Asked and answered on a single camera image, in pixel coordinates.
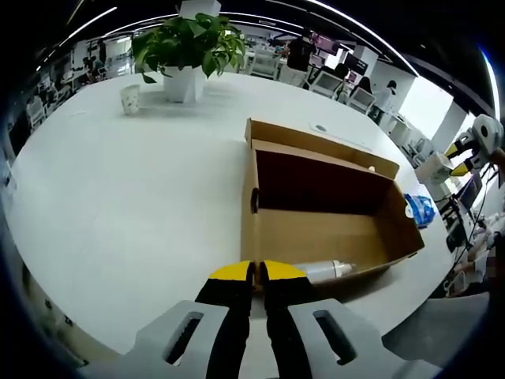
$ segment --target green leaves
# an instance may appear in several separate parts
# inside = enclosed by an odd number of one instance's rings
[[[142,69],[148,66],[163,75],[163,67],[202,66],[207,77],[221,75],[228,64],[243,66],[245,42],[226,17],[198,13],[195,20],[175,17],[145,32],[132,42],[133,55]],[[155,81],[146,76],[146,83]]]

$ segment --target blue plastic bag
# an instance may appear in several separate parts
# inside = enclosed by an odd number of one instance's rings
[[[412,208],[413,218],[419,229],[427,227],[435,218],[435,209],[432,206],[432,199],[426,196],[405,195],[405,199]]]

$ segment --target tabletop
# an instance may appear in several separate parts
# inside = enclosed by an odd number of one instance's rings
[[[195,298],[211,272],[239,260],[247,118],[395,161],[402,191],[427,194],[386,134],[340,103],[224,73],[207,82],[198,104],[170,104],[155,77],[158,84],[139,75],[99,82],[59,107],[17,157],[17,189],[5,205],[37,282],[77,325],[119,353],[132,347],[138,329]],[[133,117],[123,115],[119,98],[130,84],[141,84],[143,104]],[[421,234],[423,250],[346,302],[382,335],[451,267],[440,216]],[[252,330],[264,324],[258,314]]]

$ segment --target ceiling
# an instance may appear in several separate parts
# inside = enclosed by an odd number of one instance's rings
[[[365,39],[389,57],[395,66],[410,71],[406,64],[379,40],[338,14],[306,0],[275,1],[222,0],[221,3],[222,11],[257,14],[289,21],[335,39],[357,43],[364,43]],[[393,0],[366,2],[366,4],[337,0],[324,0],[324,2],[372,29],[397,51],[414,57],[417,63],[413,65],[421,75],[435,81],[450,92],[460,104],[474,112],[480,112],[476,109],[477,97],[493,105],[488,71],[479,47],[487,51],[499,78],[499,87],[505,88],[505,80],[501,74],[501,69],[505,67],[505,48],[499,41],[500,36],[505,36],[505,24],[500,22],[499,12],[485,5],[486,2],[490,3],[489,0],[480,1],[478,7],[474,2],[472,6],[468,6],[463,2],[447,0],[443,2],[429,0],[415,4]],[[20,64],[31,70],[39,64],[34,62],[37,57],[40,60],[47,56],[55,43],[61,42],[78,27],[113,6],[117,6],[118,9],[91,24],[75,38],[97,37],[125,24],[176,13],[176,6],[180,1],[47,0],[34,4],[30,5],[33,14],[28,15],[23,9],[24,4],[14,6],[20,9],[18,14],[23,15],[22,18],[26,20],[28,33],[25,31],[24,35],[30,35],[30,40],[27,41],[20,36],[18,41],[15,39],[8,41],[18,56],[25,57]],[[67,24],[78,4],[80,8]],[[257,21],[251,17],[233,17],[233,19]],[[278,26],[290,29],[284,24]],[[69,41],[62,50],[71,47],[71,42]],[[432,70],[425,68],[427,65],[423,65],[425,66],[423,68],[419,62],[427,62],[443,71],[446,77],[440,78],[439,74],[433,74]],[[454,82],[461,82],[469,88],[472,92],[470,96],[454,85]]]

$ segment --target paper cup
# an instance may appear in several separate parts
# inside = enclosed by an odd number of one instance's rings
[[[125,114],[130,116],[139,111],[140,86],[138,84],[123,88],[119,92],[119,95],[121,96],[121,104],[123,105]]]

